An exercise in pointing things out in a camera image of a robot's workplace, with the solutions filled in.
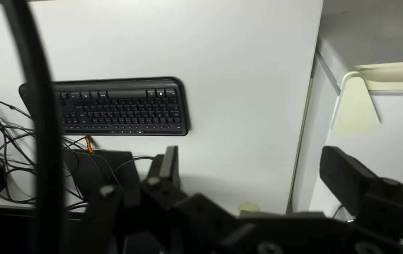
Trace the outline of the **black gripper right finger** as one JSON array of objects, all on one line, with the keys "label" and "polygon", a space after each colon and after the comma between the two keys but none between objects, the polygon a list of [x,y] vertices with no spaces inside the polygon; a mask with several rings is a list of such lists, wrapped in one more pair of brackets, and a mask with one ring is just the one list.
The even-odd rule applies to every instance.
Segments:
[{"label": "black gripper right finger", "polygon": [[379,176],[338,146],[323,148],[320,177],[357,220],[395,218],[403,212],[403,203],[398,200],[403,183]]}]

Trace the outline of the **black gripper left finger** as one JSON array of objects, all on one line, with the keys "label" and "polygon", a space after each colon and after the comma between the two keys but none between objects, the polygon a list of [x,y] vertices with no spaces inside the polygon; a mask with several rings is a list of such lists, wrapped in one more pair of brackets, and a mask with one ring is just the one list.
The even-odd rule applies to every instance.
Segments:
[{"label": "black gripper left finger", "polygon": [[184,221],[193,215],[187,207],[188,197],[181,184],[178,146],[170,145],[154,157],[142,181],[142,204],[157,221]]}]

